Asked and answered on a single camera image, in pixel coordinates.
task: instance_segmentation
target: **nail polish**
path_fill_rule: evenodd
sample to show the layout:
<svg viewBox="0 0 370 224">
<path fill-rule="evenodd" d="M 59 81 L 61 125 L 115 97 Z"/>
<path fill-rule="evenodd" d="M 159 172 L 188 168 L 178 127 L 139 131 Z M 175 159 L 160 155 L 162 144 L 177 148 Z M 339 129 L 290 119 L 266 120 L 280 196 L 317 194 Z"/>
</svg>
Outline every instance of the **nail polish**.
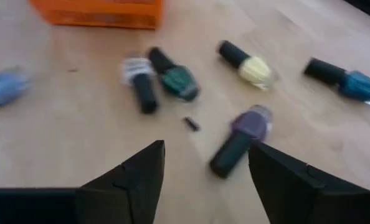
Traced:
<svg viewBox="0 0 370 224">
<path fill-rule="evenodd" d="M 16 66 L 0 71 L 0 106 L 24 94 L 30 87 L 30 75 Z"/>
<path fill-rule="evenodd" d="M 151 76 L 153 70 L 147 58 L 139 57 L 138 54 L 130 54 L 123 62 L 124 82 L 132 86 L 144 114 L 154 113 L 158 108 Z"/>
<path fill-rule="evenodd" d="M 184 101 L 197 98 L 199 86 L 185 66 L 174 64 L 158 47 L 151 48 L 148 58 L 165 90 Z"/>
<path fill-rule="evenodd" d="M 346 71 L 330 63 L 312 58 L 304 74 L 329 86 L 337 86 L 339 93 L 343 96 L 370 105 L 370 77 L 359 71 Z"/>
<path fill-rule="evenodd" d="M 238 71 L 240 77 L 260 89 L 269 89 L 278 80 L 277 74 L 260 57 L 251 57 L 228 40 L 221 42 L 218 53 Z"/>
<path fill-rule="evenodd" d="M 254 105 L 231 123 L 231 134 L 210 160 L 211 170 L 226 179 L 253 140 L 264 141 L 272 128 L 272 112 Z"/>
</svg>

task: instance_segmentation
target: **light wood surface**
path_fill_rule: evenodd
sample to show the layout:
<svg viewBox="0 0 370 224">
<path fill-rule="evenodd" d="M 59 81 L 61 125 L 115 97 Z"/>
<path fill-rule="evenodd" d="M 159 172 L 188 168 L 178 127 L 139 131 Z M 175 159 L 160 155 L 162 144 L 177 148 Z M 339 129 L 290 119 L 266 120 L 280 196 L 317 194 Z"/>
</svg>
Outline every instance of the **light wood surface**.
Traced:
<svg viewBox="0 0 370 224">
<path fill-rule="evenodd" d="M 267 59 L 281 76 L 275 89 L 237 77 L 216 54 L 222 39 Z M 158 113 L 139 114 L 118 67 L 152 45 L 194 73 L 196 102 L 156 82 Z M 50 26 L 25 0 L 0 0 L 0 69 L 34 74 L 31 90 L 0 108 L 0 187 L 79 186 L 164 139 L 155 223 L 268 223 L 246 159 L 225 181 L 206 169 L 231 119 L 263 104 L 274 114 L 269 145 L 370 189 L 370 107 L 303 77 L 311 56 L 370 75 L 370 17 L 341 0 L 167 0 L 154 32 Z"/>
</svg>

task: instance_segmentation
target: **orange box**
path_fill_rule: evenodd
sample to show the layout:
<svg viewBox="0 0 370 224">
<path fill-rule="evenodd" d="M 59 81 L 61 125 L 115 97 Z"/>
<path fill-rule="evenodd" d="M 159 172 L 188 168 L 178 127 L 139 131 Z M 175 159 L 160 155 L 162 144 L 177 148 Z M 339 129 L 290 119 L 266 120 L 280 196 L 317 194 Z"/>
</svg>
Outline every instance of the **orange box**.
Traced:
<svg viewBox="0 0 370 224">
<path fill-rule="evenodd" d="M 155 29 L 162 0 L 28 0 L 52 24 Z"/>
</svg>

